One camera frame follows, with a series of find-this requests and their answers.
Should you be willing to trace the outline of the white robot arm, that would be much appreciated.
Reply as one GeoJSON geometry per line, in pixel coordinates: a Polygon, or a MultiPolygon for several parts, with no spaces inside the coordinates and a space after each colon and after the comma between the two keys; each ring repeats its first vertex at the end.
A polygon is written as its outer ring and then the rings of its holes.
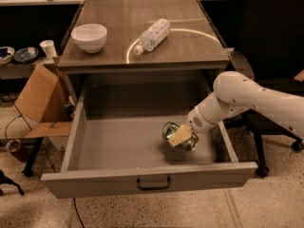
{"type": "Polygon", "coordinates": [[[188,113],[186,123],[168,142],[175,147],[248,109],[304,138],[303,97],[263,87],[239,72],[225,71],[213,82],[213,92],[188,113]]]}

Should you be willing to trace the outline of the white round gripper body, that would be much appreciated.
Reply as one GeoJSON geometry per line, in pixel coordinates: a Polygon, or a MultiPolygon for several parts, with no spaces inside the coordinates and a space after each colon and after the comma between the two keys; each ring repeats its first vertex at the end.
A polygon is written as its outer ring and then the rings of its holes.
{"type": "Polygon", "coordinates": [[[187,124],[194,132],[207,132],[218,122],[219,113],[209,104],[196,105],[187,116],[187,124]]]}

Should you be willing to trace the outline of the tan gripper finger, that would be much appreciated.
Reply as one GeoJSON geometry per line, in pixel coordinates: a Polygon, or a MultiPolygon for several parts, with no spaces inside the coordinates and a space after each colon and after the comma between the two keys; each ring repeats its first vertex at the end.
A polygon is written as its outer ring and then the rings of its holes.
{"type": "Polygon", "coordinates": [[[171,146],[176,147],[177,145],[189,140],[191,137],[192,132],[190,128],[187,125],[182,124],[173,131],[168,139],[168,142],[171,146]]]}

